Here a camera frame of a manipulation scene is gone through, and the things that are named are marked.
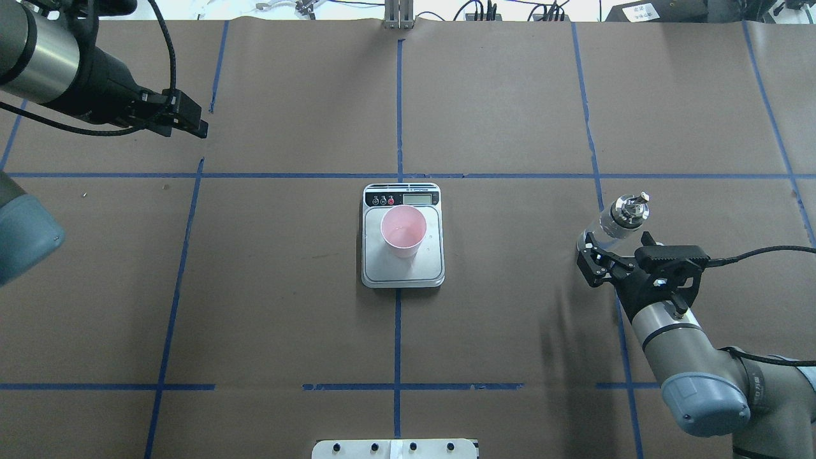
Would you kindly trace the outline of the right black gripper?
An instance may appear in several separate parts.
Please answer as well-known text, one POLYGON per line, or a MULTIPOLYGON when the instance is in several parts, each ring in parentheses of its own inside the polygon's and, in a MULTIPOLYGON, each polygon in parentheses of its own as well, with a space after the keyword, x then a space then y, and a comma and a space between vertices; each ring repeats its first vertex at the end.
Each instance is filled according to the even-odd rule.
POLYGON ((671 258, 665 250, 647 250, 641 258, 621 258, 613 253, 627 237, 618 238, 605 231, 586 231, 583 247, 576 252, 576 265, 591 288, 612 284, 627 319, 632 323, 647 306, 669 302, 671 316, 681 319, 690 303, 680 293, 681 284, 690 277, 687 258, 671 258))

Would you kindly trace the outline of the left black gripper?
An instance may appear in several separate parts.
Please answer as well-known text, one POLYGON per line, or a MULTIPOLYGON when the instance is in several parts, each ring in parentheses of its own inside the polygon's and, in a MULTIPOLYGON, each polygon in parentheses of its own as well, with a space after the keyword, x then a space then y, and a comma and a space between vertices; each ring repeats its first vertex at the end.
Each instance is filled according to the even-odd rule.
POLYGON ((146 128, 170 137, 175 131, 207 139, 209 124, 201 106, 184 91, 160 92, 137 84, 130 69, 104 50, 80 55, 78 75, 64 93, 64 113, 84 122, 120 128, 146 128))

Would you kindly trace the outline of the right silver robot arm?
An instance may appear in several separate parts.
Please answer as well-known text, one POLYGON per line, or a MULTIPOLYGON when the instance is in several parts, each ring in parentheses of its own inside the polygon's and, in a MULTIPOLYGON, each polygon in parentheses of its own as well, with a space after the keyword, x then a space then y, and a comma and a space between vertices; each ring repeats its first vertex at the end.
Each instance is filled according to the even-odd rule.
POLYGON ((716 348, 692 305, 713 259, 699 246, 665 246, 649 232, 632 256, 586 231, 577 266, 589 286, 611 284, 676 424, 688 435, 730 435, 734 458, 814 457, 814 362, 716 348))

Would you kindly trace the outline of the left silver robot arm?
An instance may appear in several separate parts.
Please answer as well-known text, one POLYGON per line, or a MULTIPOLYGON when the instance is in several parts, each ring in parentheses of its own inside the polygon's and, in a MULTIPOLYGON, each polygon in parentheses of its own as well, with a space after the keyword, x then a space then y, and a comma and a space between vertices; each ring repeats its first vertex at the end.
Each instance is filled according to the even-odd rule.
POLYGON ((169 62, 161 91, 135 82, 128 66, 98 45, 103 22, 136 12, 135 1, 3 1, 2 110, 63 133, 117 138, 173 131, 205 139, 202 107, 179 87, 178 53, 158 2, 150 2, 169 62))

